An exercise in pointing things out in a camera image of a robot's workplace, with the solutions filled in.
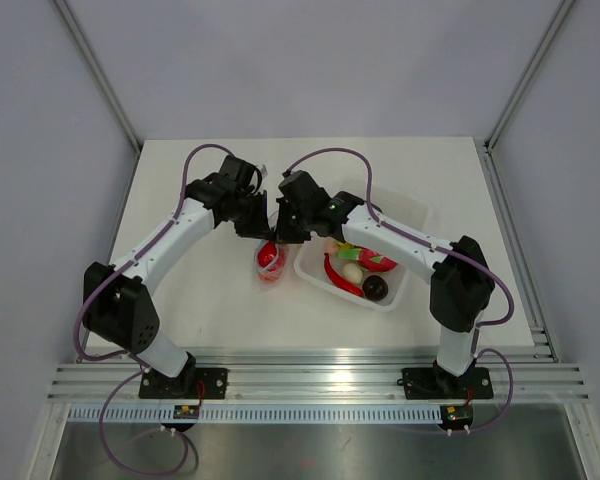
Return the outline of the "orange red tomato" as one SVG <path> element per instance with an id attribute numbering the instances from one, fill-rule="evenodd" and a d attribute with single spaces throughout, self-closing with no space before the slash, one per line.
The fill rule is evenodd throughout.
<path id="1" fill-rule="evenodd" d="M 257 274 L 264 284 L 274 284 L 278 282 L 285 271 L 285 264 L 271 265 L 266 269 L 259 269 Z"/>

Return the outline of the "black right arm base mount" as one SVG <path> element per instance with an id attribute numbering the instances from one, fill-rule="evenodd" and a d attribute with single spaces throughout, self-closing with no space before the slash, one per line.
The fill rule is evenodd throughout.
<path id="1" fill-rule="evenodd" d="M 396 384 L 407 400 L 490 400 L 494 398 L 489 370 L 470 367 L 456 377 L 438 366 L 408 367 L 401 370 Z"/>

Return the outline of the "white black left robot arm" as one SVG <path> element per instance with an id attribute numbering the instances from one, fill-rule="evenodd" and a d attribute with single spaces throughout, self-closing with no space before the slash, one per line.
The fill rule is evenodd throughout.
<path id="1" fill-rule="evenodd" d="M 218 171 L 182 180 L 174 211 L 149 238 L 112 264 L 95 262 L 86 270 L 80 322 L 140 364 L 142 397 L 179 399 L 202 393 L 195 357 L 162 332 L 153 296 L 193 244 L 221 223 L 233 223 L 241 237 L 268 237 L 264 176 L 263 168 L 227 155 Z"/>

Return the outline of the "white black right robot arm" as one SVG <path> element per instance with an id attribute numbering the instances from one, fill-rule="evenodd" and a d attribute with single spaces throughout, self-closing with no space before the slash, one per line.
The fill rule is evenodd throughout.
<path id="1" fill-rule="evenodd" d="M 418 276 L 429 287 L 429 311 L 440 326 L 432 366 L 413 375 L 411 396 L 459 399 L 478 393 L 485 372 L 476 372 L 479 318 L 496 281 L 480 245 L 463 236 L 455 242 L 394 224 L 369 197 L 346 191 L 330 195 L 302 170 L 287 171 L 279 185 L 277 234 L 299 243 L 312 234 L 367 247 Z"/>

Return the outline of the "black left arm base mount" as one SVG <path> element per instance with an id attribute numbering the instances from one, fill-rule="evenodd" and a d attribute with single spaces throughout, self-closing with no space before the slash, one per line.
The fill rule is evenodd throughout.
<path id="1" fill-rule="evenodd" d="M 151 400 L 222 400 L 226 396 L 229 370 L 195 367 L 170 378 L 150 371 L 142 375 L 139 398 Z"/>

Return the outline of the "clear zip top bag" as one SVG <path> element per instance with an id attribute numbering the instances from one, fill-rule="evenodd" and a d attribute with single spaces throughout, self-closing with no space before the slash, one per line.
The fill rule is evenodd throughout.
<path id="1" fill-rule="evenodd" d="M 277 284 L 287 266 L 289 247 L 273 240 L 261 240 L 254 252 L 254 271 L 264 287 Z"/>

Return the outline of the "red apple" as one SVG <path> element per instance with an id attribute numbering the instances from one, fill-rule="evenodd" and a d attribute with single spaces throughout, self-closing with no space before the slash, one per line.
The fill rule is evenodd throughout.
<path id="1" fill-rule="evenodd" d="M 266 269 L 278 261 L 279 248 L 273 242 L 264 242 L 258 247 L 255 258 L 258 267 Z"/>

